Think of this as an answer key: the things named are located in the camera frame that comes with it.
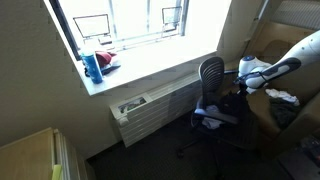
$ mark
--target chair wheel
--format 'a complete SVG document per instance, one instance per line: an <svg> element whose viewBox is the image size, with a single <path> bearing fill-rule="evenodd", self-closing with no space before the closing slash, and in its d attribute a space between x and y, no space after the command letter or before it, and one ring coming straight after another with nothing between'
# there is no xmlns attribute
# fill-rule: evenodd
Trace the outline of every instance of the chair wheel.
<svg viewBox="0 0 320 180"><path fill-rule="evenodd" d="M177 156L178 156L179 159L182 159L182 158L184 157L183 150L179 149L179 150L177 151Z"/></svg>
<svg viewBox="0 0 320 180"><path fill-rule="evenodd" d="M217 175L216 175L216 178L215 178L216 180L225 180L225 176L223 175L223 174L221 174L221 173L218 173Z"/></svg>

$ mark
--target chair backrest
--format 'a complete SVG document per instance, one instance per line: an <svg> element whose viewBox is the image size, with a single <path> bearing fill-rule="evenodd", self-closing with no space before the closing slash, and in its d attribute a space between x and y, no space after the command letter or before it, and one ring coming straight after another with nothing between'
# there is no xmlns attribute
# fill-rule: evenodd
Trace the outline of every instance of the chair backrest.
<svg viewBox="0 0 320 180"><path fill-rule="evenodd" d="M220 57L205 60L199 67L199 76L202 83L203 108L207 107L208 93L215 93L223 82L224 62Z"/></svg>

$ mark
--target cabinet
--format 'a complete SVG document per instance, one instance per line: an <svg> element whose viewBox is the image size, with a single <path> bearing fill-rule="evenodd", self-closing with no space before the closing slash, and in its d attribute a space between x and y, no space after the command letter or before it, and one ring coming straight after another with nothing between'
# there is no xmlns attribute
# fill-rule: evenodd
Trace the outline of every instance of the cabinet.
<svg viewBox="0 0 320 180"><path fill-rule="evenodd" d="M0 148L2 180L51 180L53 166L61 180L94 180L94 170L58 130L45 129Z"/></svg>

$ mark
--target blue water bottle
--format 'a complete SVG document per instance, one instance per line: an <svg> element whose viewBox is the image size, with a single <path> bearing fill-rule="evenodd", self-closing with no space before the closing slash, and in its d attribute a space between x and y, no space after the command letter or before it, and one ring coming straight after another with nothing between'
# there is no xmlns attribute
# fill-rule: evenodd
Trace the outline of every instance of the blue water bottle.
<svg viewBox="0 0 320 180"><path fill-rule="evenodd" d="M102 74L100 67L95 56L95 52L89 49L82 51L81 58L86 66L90 78L94 84L99 84L102 82Z"/></svg>

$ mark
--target window sill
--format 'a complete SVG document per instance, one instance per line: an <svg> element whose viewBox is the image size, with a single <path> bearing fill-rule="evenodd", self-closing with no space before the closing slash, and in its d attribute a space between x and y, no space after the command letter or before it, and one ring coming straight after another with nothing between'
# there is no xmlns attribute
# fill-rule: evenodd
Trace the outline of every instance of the window sill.
<svg viewBox="0 0 320 180"><path fill-rule="evenodd" d="M121 51L112 59L119 61L121 67L103 76L100 84L92 83L91 79L84 75L81 61L76 61L75 65L84 86L92 96L213 53L217 45L218 41L204 43L198 39L183 37Z"/></svg>

